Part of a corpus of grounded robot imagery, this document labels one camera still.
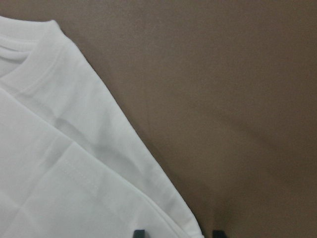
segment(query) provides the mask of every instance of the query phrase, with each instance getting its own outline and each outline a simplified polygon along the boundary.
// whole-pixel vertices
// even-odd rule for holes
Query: ribbed neckline
[[[0,77],[0,86],[17,93],[31,87],[53,66],[69,38],[55,20],[26,21],[0,16],[0,45],[29,55],[13,71]]]

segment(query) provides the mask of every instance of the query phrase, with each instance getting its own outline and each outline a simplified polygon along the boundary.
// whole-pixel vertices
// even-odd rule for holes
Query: brown surface
[[[207,238],[317,237],[317,1],[1,1],[55,19]]]

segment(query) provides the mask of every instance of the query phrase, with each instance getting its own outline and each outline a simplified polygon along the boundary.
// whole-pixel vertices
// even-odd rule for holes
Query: white t-shirt
[[[203,237],[182,197],[56,21],[0,16],[0,87],[0,141],[8,149],[0,149],[0,219],[8,218],[0,235],[123,238],[131,229],[146,229],[151,238]],[[30,184],[21,187],[23,181]],[[14,186],[17,197],[6,193]],[[6,210],[10,205],[13,210]],[[25,213],[26,206],[32,212]]]

